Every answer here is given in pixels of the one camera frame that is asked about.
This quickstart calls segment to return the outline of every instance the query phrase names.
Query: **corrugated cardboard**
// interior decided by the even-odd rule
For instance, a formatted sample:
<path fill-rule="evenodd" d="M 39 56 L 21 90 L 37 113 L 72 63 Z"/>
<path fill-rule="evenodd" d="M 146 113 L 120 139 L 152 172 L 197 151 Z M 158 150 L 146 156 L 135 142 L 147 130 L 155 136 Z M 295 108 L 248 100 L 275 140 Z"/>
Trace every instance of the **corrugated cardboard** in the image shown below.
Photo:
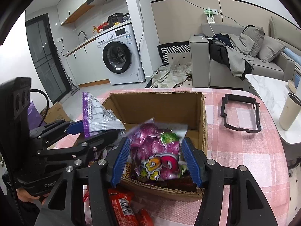
<path fill-rule="evenodd" d="M 188 124 L 186 137 L 207 155 L 205 97 L 201 92 L 112 93 L 103 106 L 111 109 L 127 130 L 151 118 L 162 123 Z M 202 190 L 186 192 L 161 188 L 130 179 L 127 175 L 122 177 L 121 185 L 134 192 L 147 192 L 182 201 L 196 201 L 203 196 Z"/>
<path fill-rule="evenodd" d="M 45 118 L 45 122 L 49 124 L 51 122 L 61 120 L 61 119 L 65 119 L 65 121 L 70 121 L 70 118 L 64 111 L 62 104 L 57 102 L 56 104 L 54 104 L 54 106 L 52 106 L 48 110 L 47 116 Z"/>

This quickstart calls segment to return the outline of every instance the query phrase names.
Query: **gray sofa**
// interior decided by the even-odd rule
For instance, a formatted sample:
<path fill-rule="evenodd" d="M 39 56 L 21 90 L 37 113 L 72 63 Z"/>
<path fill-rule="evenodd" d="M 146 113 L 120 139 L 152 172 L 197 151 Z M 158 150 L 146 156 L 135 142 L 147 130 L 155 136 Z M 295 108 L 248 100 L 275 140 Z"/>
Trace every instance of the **gray sofa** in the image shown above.
<path fill-rule="evenodd" d="M 243 27 L 224 24 L 211 24 L 215 33 L 240 35 Z M 202 24 L 201 31 L 211 37 L 213 32 L 209 24 Z M 244 81 L 234 77 L 227 66 L 215 60 L 210 60 L 209 42 L 202 36 L 191 36 L 189 46 L 192 56 L 192 85 L 193 87 L 225 87 L 244 88 Z M 295 62 L 286 54 L 281 53 L 270 63 L 254 59 L 253 75 L 267 76 L 283 81 L 293 79 Z"/>

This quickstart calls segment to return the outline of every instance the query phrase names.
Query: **chair backrest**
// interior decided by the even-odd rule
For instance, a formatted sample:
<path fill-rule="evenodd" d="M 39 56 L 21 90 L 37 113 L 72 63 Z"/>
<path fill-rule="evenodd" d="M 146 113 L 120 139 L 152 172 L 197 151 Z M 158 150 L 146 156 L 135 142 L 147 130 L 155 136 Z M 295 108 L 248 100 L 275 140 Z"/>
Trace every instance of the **chair backrest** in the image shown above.
<path fill-rule="evenodd" d="M 240 35 L 243 32 L 244 27 L 241 26 L 232 26 L 232 25 L 224 25 L 224 24 L 215 24 L 211 23 L 212 30 L 215 34 L 219 34 L 220 32 L 228 33 L 228 34 L 234 34 L 234 35 Z M 213 32 L 210 28 L 210 25 L 208 23 L 201 24 L 202 33 L 204 33 L 206 36 L 213 36 Z"/>
<path fill-rule="evenodd" d="M 301 56 L 301 30 L 284 19 L 271 16 L 269 20 L 270 37 L 286 44 L 286 47 Z"/>

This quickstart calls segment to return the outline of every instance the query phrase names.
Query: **wooden shelf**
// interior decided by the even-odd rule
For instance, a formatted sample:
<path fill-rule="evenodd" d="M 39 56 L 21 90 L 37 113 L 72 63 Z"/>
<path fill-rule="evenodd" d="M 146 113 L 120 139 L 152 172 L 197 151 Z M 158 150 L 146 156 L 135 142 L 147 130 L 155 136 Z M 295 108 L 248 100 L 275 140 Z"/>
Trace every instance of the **wooden shelf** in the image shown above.
<path fill-rule="evenodd" d="M 68 17 L 68 19 L 66 19 L 65 22 L 62 25 L 74 23 L 80 16 L 82 16 L 84 13 L 89 11 L 92 7 L 94 7 L 94 6 L 93 5 L 87 5 L 87 3 L 85 2 L 73 14 L 70 15 Z"/>

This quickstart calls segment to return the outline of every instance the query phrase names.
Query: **pink checkered tablecloth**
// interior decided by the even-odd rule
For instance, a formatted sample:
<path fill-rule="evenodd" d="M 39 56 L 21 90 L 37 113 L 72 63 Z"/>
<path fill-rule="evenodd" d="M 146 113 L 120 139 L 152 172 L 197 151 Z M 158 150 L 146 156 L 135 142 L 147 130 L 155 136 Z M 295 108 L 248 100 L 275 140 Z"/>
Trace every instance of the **pink checkered tablecloth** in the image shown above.
<path fill-rule="evenodd" d="M 279 226 L 285 226 L 290 198 L 288 170 L 283 147 L 274 122 L 264 103 L 253 94 L 226 89 L 132 89 L 112 92 L 181 92 L 198 91 L 205 95 L 208 122 L 208 158 L 222 166 L 237 168 L 245 165 L 251 171 L 266 196 Z M 255 97 L 260 103 L 259 133 L 233 131 L 223 126 L 220 116 L 222 97 L 226 93 Z M 110 92 L 98 99 L 102 103 Z M 250 104 L 232 102 L 226 105 L 227 122 L 236 127 L 255 129 L 255 111 Z M 56 148 L 70 147 L 77 136 L 67 136 Z M 229 186 L 224 187 L 222 214 L 219 225 L 226 225 L 229 204 Z M 159 196 L 143 195 L 132 203 L 134 210 L 147 209 L 156 226 L 194 225 L 201 201 L 182 202 L 163 199 Z"/>

